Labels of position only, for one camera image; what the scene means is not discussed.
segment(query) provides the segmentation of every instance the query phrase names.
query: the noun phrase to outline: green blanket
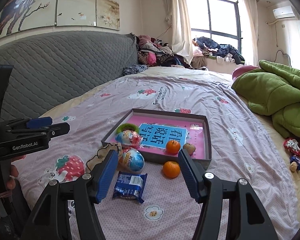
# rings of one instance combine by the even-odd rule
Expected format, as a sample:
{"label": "green blanket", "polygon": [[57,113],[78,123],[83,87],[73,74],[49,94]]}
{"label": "green blanket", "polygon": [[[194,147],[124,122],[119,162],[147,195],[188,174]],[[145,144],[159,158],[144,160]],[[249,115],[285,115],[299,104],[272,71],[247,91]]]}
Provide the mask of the green blanket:
{"label": "green blanket", "polygon": [[266,60],[259,65],[238,77],[232,88],[249,101],[252,112],[271,115],[284,138],[300,137],[300,70]]}

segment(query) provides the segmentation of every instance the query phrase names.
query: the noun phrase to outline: orange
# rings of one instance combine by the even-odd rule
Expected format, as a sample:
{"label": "orange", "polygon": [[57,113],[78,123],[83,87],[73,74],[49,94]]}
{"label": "orange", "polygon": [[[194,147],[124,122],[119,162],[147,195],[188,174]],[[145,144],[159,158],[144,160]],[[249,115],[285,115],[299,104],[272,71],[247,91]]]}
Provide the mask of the orange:
{"label": "orange", "polygon": [[162,172],[166,177],[174,179],[180,174],[179,164],[176,162],[166,162],[163,165]]}
{"label": "orange", "polygon": [[170,154],[177,154],[181,148],[181,145],[178,141],[168,141],[166,145],[166,151]]}

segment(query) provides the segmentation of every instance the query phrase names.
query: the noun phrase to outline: blue gripper pad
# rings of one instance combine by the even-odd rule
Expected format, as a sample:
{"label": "blue gripper pad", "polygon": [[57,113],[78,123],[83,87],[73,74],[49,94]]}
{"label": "blue gripper pad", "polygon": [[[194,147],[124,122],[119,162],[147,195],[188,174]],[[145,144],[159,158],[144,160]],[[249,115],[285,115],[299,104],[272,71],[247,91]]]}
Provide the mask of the blue gripper pad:
{"label": "blue gripper pad", "polygon": [[103,162],[106,162],[105,167],[103,168],[103,172],[98,180],[97,183],[97,194],[96,194],[96,200],[97,204],[103,200],[108,193],[110,184],[112,182],[112,178],[114,176],[115,170],[118,166],[118,153],[113,151],[110,158],[105,158]]}
{"label": "blue gripper pad", "polygon": [[42,117],[37,119],[31,119],[26,123],[28,129],[37,129],[45,126],[52,125],[51,117]]}
{"label": "blue gripper pad", "polygon": [[184,149],[178,154],[178,162],[190,196],[196,202],[199,202],[201,198],[200,186],[203,187],[203,174],[200,173],[188,152]]}

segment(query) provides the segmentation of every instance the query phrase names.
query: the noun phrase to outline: blue snack package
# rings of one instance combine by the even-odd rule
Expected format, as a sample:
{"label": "blue snack package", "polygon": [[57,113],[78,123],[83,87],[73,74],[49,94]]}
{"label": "blue snack package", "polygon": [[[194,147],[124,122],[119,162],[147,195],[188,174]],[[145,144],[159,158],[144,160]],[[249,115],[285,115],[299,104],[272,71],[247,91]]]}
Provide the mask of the blue snack package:
{"label": "blue snack package", "polygon": [[297,164],[297,170],[300,171],[300,157],[293,155],[290,157],[290,163],[295,162]]}
{"label": "blue snack package", "polygon": [[148,174],[138,175],[119,171],[112,198],[136,199],[141,204]]}

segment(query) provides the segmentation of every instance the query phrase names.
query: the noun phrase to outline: candy wrapper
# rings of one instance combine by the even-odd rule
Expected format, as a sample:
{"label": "candy wrapper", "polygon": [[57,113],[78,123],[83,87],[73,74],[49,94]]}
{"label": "candy wrapper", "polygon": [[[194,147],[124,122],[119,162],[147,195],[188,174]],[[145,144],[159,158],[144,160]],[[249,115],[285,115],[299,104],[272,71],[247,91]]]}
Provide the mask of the candy wrapper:
{"label": "candy wrapper", "polygon": [[141,197],[147,176],[148,174],[135,175],[119,171],[112,198],[135,199],[142,204],[144,200]]}
{"label": "candy wrapper", "polygon": [[115,140],[120,142],[124,147],[139,147],[142,142],[142,136],[135,131],[126,130],[119,133]]}
{"label": "candy wrapper", "polygon": [[295,162],[298,166],[297,166],[297,170],[300,171],[300,157],[293,155],[290,157],[290,163]]}
{"label": "candy wrapper", "polygon": [[298,141],[293,138],[288,138],[283,143],[284,148],[288,149],[292,154],[300,155]]}
{"label": "candy wrapper", "polygon": [[128,171],[138,172],[145,166],[145,159],[136,149],[127,148],[123,149],[122,155],[119,156],[119,163]]}

